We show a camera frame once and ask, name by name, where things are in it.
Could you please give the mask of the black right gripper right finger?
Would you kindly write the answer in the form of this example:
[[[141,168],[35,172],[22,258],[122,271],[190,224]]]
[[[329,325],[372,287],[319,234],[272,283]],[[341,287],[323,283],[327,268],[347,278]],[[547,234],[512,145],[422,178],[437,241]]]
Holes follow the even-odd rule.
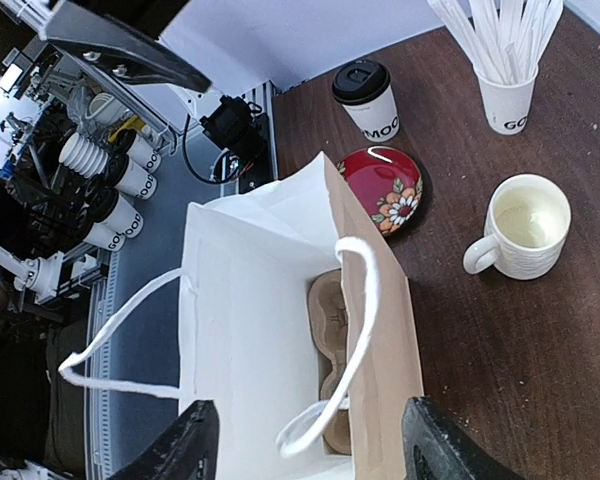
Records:
[[[413,397],[402,418],[408,479],[518,479],[429,397]]]

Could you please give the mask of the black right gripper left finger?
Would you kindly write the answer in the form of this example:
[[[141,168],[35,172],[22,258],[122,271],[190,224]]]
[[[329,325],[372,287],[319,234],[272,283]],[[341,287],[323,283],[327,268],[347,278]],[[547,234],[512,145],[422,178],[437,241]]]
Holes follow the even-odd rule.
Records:
[[[136,460],[111,479],[213,480],[219,436],[214,402],[196,400]]]

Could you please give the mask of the brown paper bag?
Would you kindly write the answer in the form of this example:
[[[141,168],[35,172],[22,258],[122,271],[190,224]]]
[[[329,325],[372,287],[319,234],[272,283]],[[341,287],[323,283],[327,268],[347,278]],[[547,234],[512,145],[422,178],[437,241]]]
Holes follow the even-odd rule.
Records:
[[[308,290],[341,271],[347,364],[327,402]],[[141,302],[179,284],[177,386],[79,375]],[[89,389],[174,399],[180,415],[212,400],[220,422],[214,479],[402,479],[402,417],[423,391],[408,280],[332,161],[187,210],[178,268],[148,282],[60,365]],[[323,433],[347,410],[351,455]]]

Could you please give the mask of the cardboard cup carrier tray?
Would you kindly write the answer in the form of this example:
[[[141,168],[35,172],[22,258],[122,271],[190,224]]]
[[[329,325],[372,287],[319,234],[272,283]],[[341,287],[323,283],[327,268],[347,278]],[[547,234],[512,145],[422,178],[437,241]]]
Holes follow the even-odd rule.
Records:
[[[348,314],[341,288],[341,271],[319,276],[309,288],[308,312],[313,343],[319,352],[319,399],[334,393],[347,364]],[[347,410],[339,410],[323,433],[328,450],[351,455]]]

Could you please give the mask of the white paper coffee cup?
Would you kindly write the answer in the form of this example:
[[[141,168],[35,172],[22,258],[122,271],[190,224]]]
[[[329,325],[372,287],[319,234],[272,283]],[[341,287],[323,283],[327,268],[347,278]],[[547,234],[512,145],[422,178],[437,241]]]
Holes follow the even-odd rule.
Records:
[[[344,105],[366,140],[382,143],[392,139],[400,129],[400,119],[393,89],[388,85],[375,99],[361,105]]]

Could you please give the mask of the black plastic cup lid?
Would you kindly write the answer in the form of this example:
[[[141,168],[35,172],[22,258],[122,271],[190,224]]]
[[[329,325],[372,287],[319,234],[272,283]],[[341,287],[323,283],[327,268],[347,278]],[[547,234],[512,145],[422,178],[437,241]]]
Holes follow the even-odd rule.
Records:
[[[332,95],[342,105],[363,105],[378,98],[391,83],[388,69],[379,62],[360,59],[342,66],[332,80]]]

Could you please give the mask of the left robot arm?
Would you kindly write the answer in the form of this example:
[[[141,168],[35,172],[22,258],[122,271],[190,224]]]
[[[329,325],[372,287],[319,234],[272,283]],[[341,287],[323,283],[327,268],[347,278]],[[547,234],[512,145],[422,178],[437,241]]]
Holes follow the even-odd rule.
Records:
[[[42,41],[125,84],[171,84],[198,93],[212,86],[202,72],[164,45],[74,1],[0,1],[0,8]]]

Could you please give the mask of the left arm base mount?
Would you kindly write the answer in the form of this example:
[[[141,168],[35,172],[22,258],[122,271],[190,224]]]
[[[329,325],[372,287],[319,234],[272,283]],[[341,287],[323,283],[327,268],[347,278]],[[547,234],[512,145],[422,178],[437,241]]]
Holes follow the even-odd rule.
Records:
[[[251,167],[265,150],[265,139],[255,121],[263,108],[241,97],[222,95],[220,106],[199,122],[204,134],[220,149],[228,150],[240,162],[241,170]]]

